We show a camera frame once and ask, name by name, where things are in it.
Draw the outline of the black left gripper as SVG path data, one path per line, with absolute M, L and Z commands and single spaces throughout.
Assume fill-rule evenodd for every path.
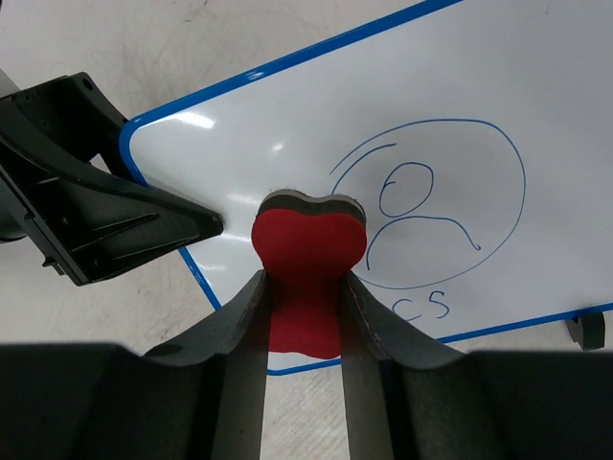
M 77 286 L 106 281 L 221 233 L 219 213 L 136 183 L 126 119 L 85 72 L 1 100 L 1 238 L 30 238 Z

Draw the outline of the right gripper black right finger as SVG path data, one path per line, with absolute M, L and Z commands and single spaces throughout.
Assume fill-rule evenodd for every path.
M 339 333 L 352 459 L 417 459 L 404 377 L 462 355 L 382 305 L 353 273 L 341 282 Z

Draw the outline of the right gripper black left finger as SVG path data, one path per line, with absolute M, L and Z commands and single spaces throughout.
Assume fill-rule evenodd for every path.
M 257 271 L 236 296 L 145 356 L 199 370 L 189 459 L 258 459 L 268 362 L 268 277 Z

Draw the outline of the red heart-shaped eraser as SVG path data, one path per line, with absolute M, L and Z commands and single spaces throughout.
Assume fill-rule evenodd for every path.
M 264 198 L 251 242 L 270 280 L 271 352 L 340 356 L 341 281 L 366 252 L 366 222 L 346 195 L 279 190 Z

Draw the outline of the blue-framed whiteboard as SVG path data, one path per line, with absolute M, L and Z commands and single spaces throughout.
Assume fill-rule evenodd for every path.
M 612 307 L 612 5 L 423 1 L 132 119 L 132 175 L 218 211 L 181 252 L 215 308 L 261 201 L 341 194 L 355 274 L 442 342 Z

